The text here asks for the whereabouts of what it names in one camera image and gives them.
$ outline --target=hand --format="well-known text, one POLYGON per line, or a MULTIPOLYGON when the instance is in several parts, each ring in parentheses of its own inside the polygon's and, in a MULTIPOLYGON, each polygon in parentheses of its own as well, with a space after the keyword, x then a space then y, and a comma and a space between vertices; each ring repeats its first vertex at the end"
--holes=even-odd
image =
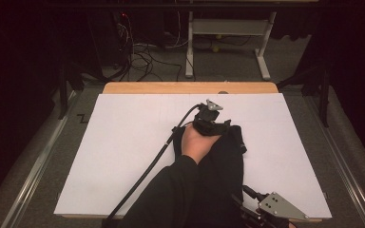
POLYGON ((198 164, 220 137, 203 136, 189 123, 182 135, 182 154, 191 157, 198 164))

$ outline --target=white board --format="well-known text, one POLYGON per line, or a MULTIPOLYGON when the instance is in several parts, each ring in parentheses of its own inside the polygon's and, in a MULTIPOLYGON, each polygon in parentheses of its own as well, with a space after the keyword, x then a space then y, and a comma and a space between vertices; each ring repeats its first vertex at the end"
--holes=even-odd
MULTIPOLYGON (((279 93, 101 94, 54 214, 106 217, 156 157, 171 129, 192 106, 206 99, 224 107, 217 122, 231 120, 241 126, 248 150, 243 155, 244 184, 262 194, 278 192, 312 219, 331 217, 279 93)), ((124 215, 148 182, 173 161, 170 144, 117 215, 124 215)), ((257 201, 245 197, 245 205, 255 210, 257 201)))

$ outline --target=black sleeve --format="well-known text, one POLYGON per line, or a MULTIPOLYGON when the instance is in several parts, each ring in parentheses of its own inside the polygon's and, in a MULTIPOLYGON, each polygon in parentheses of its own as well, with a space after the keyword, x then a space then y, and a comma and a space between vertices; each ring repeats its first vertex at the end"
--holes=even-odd
POLYGON ((198 166, 194 160, 180 156, 147 185, 118 227, 183 227, 198 176, 198 166))

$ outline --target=wooden tabletop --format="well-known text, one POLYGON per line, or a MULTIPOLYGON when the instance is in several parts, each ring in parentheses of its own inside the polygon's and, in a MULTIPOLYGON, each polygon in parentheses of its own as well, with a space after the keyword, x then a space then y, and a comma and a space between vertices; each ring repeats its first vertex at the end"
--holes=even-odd
POLYGON ((270 82, 120 82, 106 84, 104 94, 278 93, 270 82))

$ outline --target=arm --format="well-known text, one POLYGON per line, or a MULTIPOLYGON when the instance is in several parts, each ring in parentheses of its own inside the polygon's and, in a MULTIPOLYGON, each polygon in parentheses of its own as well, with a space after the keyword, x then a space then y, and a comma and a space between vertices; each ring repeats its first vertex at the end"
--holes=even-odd
POLYGON ((156 175, 118 227, 183 227, 199 175, 197 164, 218 138, 204 137, 189 124, 182 135, 182 156, 156 175))

